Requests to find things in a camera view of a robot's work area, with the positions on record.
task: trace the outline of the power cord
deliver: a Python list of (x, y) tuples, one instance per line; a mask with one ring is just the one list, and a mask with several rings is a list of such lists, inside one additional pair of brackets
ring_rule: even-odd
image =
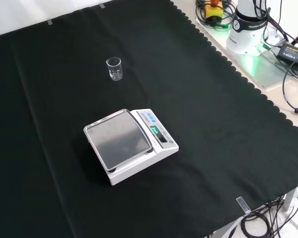
[[(281, 46), (274, 46), (274, 45), (271, 45), (269, 43), (267, 43), (267, 38), (265, 38), (265, 32), (266, 32), (266, 29), (267, 29), (267, 26), (268, 26), (268, 23), (271, 23), (277, 31), (279, 31), (284, 39), (289, 42), (289, 39), (288, 39), (288, 36), (293, 39), (294, 42), (296, 42), (298, 44), (298, 40), (296, 40), (294, 37), (292, 37), (290, 34), (288, 34), (285, 30), (283, 30), (280, 26), (280, 21), (281, 21), (281, 17), (282, 17), (282, 6), (283, 6), (283, 0), (281, 0), (280, 2), (280, 9), (279, 9), (279, 12), (280, 12), (280, 15), (279, 15), (279, 21), (276, 22), (271, 16), (270, 16), (270, 8), (267, 8), (266, 6), (266, 0), (265, 0), (265, 10), (259, 8), (257, 5), (256, 5), (256, 0), (253, 0), (253, 4), (254, 4), (254, 10), (255, 10), (255, 14), (257, 16), (257, 18), (259, 20), (262, 20), (264, 18), (267, 18), (267, 23), (265, 25), (265, 28), (264, 28), (264, 32), (263, 32), (263, 40), (265, 42), (266, 45), (270, 46), (270, 47), (278, 47), (280, 48)], [(258, 15), (258, 12), (257, 12), (257, 9), (260, 10), (260, 13), (261, 13), (261, 16)]]
[(284, 66), (284, 64), (277, 58), (277, 55), (271, 50), (270, 47), (268, 47), (267, 45), (263, 45), (263, 47), (267, 50), (269, 50), (270, 53), (272, 53), (275, 58), (278, 60), (278, 62), (281, 64), (281, 66), (286, 70), (286, 73), (285, 73), (285, 76), (284, 76), (284, 79), (283, 79), (283, 96), (287, 102), (287, 104), (292, 108), (294, 109), (295, 111), (295, 114), (298, 114), (298, 108), (295, 108), (293, 105), (291, 105), (291, 103), (288, 101), (287, 97), (286, 97), (286, 94), (285, 94), (285, 81), (286, 81), (286, 77), (288, 74), (290, 74), (291, 76), (293, 76), (294, 78), (298, 79), (298, 74), (292, 70), (292, 67), (294, 66), (294, 64), (298, 61), (298, 58), (296, 60), (294, 60), (294, 62), (288, 67), (286, 68)]
[[(232, 0), (225, 0), (222, 1), (223, 7), (219, 5), (212, 5), (209, 1), (206, 0), (196, 0), (196, 8), (195, 8), (195, 15), (198, 18), (199, 22), (203, 25), (210, 26), (210, 27), (218, 27), (218, 28), (228, 28), (232, 23), (234, 19), (234, 14), (236, 12), (235, 6), (231, 3)], [(215, 21), (209, 21), (206, 19), (205, 14), (203, 13), (205, 6), (211, 5), (213, 7), (218, 7), (224, 11), (225, 14), (227, 14), (227, 17)], [(222, 20), (225, 20), (227, 18), (231, 18), (231, 21), (227, 24), (221, 24)]]
[[(277, 216), (278, 216), (278, 212), (281, 209), (282, 205), (284, 204), (284, 199), (283, 197), (279, 197), (277, 198), (275, 201), (273, 202), (268, 202), (265, 204), (264, 207), (259, 208), (254, 210), (253, 212), (251, 212), (249, 215), (247, 215), (246, 217), (244, 217), (240, 223), (241, 226), (241, 230), (244, 233), (244, 235), (247, 238), (274, 238), (275, 236), (278, 236), (279, 238), (281, 238), (280, 236), (280, 231), (281, 229), (297, 214), (298, 212), (298, 207), (294, 212), (295, 206), (293, 207), (292, 211), (290, 212), (290, 214), (287, 216), (285, 222), (279, 227), (278, 226), (278, 221), (277, 221)], [(274, 219), (272, 220), (272, 216), (271, 216), (271, 208), (276, 206), (276, 214), (274, 216)], [(269, 212), (269, 217), (270, 219), (268, 220), (268, 218), (265, 216), (265, 214), (267, 214)], [(246, 230), (246, 222), (250, 222), (250, 221), (254, 221), (256, 219), (261, 219), (265, 222), (267, 230), (266, 233), (262, 236), (253, 236), (250, 233), (248, 233), (248, 231)], [(228, 238), (232, 238), (235, 230), (236, 230), (237, 226), (232, 230), (232, 232), (229, 234)]]
[(294, 64), (298, 62), (298, 58), (296, 60), (294, 60), (294, 62), (287, 68), (286, 70), (286, 74), (284, 76), (284, 80), (283, 80), (283, 95), (284, 95), (284, 98), (286, 100), (286, 103), (292, 108), (294, 109), (295, 111), (295, 114), (298, 114), (298, 108), (295, 108), (293, 105), (290, 104), (290, 102), (288, 102), (287, 100), (287, 97), (286, 97), (286, 94), (285, 94), (285, 81), (286, 81), (286, 77), (287, 77), (287, 74), (288, 72), (291, 70), (291, 68), (294, 66)]

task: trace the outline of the glass beaker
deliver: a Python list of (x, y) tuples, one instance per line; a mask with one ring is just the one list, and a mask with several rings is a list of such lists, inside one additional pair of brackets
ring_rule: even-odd
[(123, 78), (123, 69), (121, 67), (121, 60), (118, 57), (111, 57), (106, 60), (108, 66), (109, 75), (112, 80), (120, 80)]

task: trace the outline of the metal plate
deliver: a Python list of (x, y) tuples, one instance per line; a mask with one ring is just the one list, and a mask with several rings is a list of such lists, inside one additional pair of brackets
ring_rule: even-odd
[(86, 126), (84, 132), (106, 170), (152, 148), (146, 133), (126, 109)]

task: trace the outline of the scale display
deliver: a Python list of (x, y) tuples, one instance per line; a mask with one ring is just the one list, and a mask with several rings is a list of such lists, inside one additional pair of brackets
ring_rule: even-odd
[(164, 138), (164, 136), (156, 126), (150, 126), (150, 128), (153, 131), (153, 133), (157, 136), (157, 138), (161, 141), (161, 143), (167, 142), (167, 140)]

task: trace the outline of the power adapter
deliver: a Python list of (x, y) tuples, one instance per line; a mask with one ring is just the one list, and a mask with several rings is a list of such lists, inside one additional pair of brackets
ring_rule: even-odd
[[(277, 58), (291, 64), (298, 59), (298, 48), (288, 43), (284, 43), (278, 52)], [(298, 60), (296, 60), (295, 66), (298, 67)]]

